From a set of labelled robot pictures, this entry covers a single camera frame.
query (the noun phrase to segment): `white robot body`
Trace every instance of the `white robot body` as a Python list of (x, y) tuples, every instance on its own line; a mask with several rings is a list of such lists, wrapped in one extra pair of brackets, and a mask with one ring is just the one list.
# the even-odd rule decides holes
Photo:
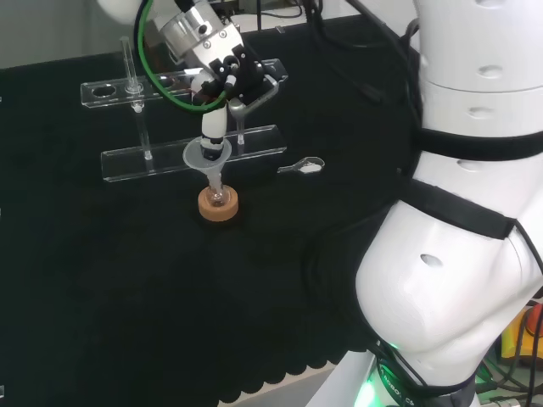
[[(416, 6), (424, 128), (471, 137), (543, 131), (542, 2), (417, 0)], [(414, 175), (519, 218), (543, 251), (542, 177), (543, 154), (476, 162), (423, 153)], [(495, 240), (402, 202), (390, 210), (356, 278), (373, 329), (434, 386), (466, 381), (542, 284), (516, 230)], [(395, 404), (377, 372), (372, 381), (380, 404)]]

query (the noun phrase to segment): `black strap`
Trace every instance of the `black strap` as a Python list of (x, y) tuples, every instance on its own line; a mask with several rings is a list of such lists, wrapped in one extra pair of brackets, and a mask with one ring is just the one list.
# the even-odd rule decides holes
[(543, 131), (518, 137), (471, 137), (419, 129), (413, 138), (423, 151), (470, 161), (512, 161), (543, 153)]
[(417, 180), (404, 182), (400, 200), (449, 225), (493, 239), (504, 240), (514, 227), (514, 219)]
[(378, 361), (378, 374), (392, 399), (400, 407), (468, 407), (475, 396), (475, 373), (465, 382), (454, 386), (407, 387), (387, 366), (385, 360)]

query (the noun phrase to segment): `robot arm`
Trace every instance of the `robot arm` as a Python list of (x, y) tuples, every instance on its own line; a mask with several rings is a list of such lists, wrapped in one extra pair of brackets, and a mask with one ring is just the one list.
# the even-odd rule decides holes
[[(132, 24), (142, 0), (98, 0), (104, 10), (123, 24)], [(227, 99), (250, 104), (269, 91), (264, 68), (244, 46), (233, 23), (224, 25), (207, 0), (155, 0), (149, 18), (164, 38), (171, 59), (187, 68), (202, 68), (191, 83), (193, 104), (227, 92)], [(204, 114), (202, 152), (209, 160), (221, 156), (227, 128), (226, 107)]]

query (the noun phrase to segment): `circular hole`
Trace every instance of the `circular hole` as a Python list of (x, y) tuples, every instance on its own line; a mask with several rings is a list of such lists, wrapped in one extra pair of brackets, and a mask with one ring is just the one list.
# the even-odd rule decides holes
[(475, 0), (475, 3), (484, 8), (499, 8), (503, 6), (505, 0)]
[(479, 172), (483, 169), (483, 165), (477, 161), (467, 161), (465, 159), (459, 159), (456, 163), (468, 172)]
[(173, 84), (175, 83), (173, 79), (171, 79), (169, 76), (161, 76), (159, 78), (160, 85), (166, 89), (170, 89)]
[(485, 79), (498, 79), (503, 73), (503, 68), (499, 65), (487, 65), (479, 68), (479, 75)]
[(470, 108), (467, 111), (467, 114), (469, 114), (474, 119), (489, 119), (490, 117), (492, 117), (493, 113), (494, 110), (490, 108)]
[(421, 260), (428, 266), (433, 269), (443, 267), (443, 262), (431, 254), (421, 254)]
[(104, 85), (97, 87), (96, 89), (92, 89), (92, 94), (97, 98), (108, 98), (115, 95), (116, 92), (117, 89), (115, 89), (115, 86), (113, 85)]
[(126, 93), (130, 93), (131, 95), (134, 95), (136, 93), (140, 93), (143, 90), (143, 85), (141, 83), (137, 83), (137, 89), (133, 89), (130, 84), (125, 86)]

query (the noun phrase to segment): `green led light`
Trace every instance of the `green led light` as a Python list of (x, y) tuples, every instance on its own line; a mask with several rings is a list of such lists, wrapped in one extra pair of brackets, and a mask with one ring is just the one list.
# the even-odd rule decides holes
[(368, 380), (362, 385), (360, 392), (358, 392), (355, 407), (370, 407), (376, 404), (375, 401), (375, 389), (373, 388), (373, 383)]

